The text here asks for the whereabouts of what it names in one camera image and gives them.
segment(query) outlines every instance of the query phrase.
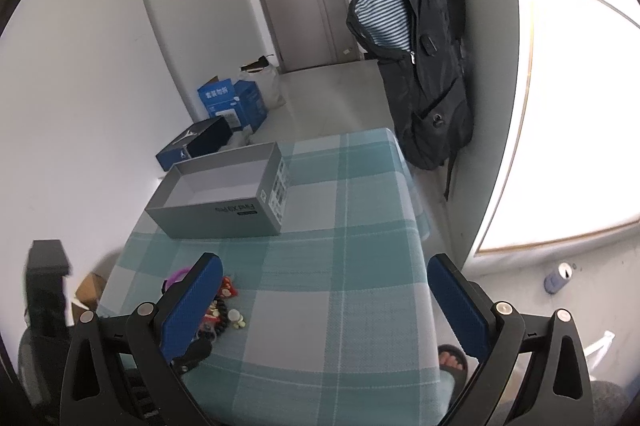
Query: brown cardboard box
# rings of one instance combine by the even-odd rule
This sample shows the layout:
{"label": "brown cardboard box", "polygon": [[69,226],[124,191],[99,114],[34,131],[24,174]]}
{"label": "brown cardboard box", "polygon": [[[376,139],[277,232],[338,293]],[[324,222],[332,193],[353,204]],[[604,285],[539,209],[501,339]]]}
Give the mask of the brown cardboard box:
{"label": "brown cardboard box", "polygon": [[71,313],[74,323],[78,322],[81,314],[86,310],[96,311],[107,281],[95,272],[89,272],[76,290],[76,298],[71,302]]}

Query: can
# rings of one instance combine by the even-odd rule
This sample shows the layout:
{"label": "can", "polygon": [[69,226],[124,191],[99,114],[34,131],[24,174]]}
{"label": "can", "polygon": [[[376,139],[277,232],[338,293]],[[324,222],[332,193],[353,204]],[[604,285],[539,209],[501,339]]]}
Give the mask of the can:
{"label": "can", "polygon": [[562,262],[545,278],[545,291],[549,294],[556,294],[571,281],[573,273],[571,266],[568,263]]}

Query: plaid tablecloth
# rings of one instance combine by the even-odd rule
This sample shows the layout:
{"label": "plaid tablecloth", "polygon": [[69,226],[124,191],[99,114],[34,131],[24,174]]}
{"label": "plaid tablecloth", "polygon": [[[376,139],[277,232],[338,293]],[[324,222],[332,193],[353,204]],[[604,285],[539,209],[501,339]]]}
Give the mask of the plaid tablecloth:
{"label": "plaid tablecloth", "polygon": [[280,144],[290,190],[280,236],[172,240],[146,213],[98,314],[157,301],[162,281],[215,252],[247,326],[184,376],[230,425],[429,425],[446,411],[420,241],[426,215],[386,129]]}

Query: striped lining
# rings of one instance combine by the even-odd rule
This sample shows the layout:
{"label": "striped lining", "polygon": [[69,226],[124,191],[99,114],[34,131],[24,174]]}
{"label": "striped lining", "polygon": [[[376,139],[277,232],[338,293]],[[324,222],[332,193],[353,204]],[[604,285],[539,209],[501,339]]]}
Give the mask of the striped lining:
{"label": "striped lining", "polygon": [[411,50],[404,0],[358,0],[354,12],[377,46]]}

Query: label on box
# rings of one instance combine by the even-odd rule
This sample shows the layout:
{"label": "label on box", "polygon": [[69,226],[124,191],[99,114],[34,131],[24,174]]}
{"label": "label on box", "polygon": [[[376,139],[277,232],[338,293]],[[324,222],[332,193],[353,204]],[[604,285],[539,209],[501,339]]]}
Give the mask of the label on box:
{"label": "label on box", "polygon": [[238,114],[236,113],[236,110],[233,108],[230,108],[228,110],[217,111],[216,115],[222,115],[222,117],[224,117],[226,122],[228,123],[229,128],[242,127],[242,123],[240,122],[240,119],[238,119]]}
{"label": "label on box", "polygon": [[289,186],[289,172],[284,165],[284,160],[280,159],[278,173],[273,183],[271,196],[269,197],[269,207],[273,211],[279,223],[282,223],[282,215],[284,215],[284,206],[287,202],[287,187]]}

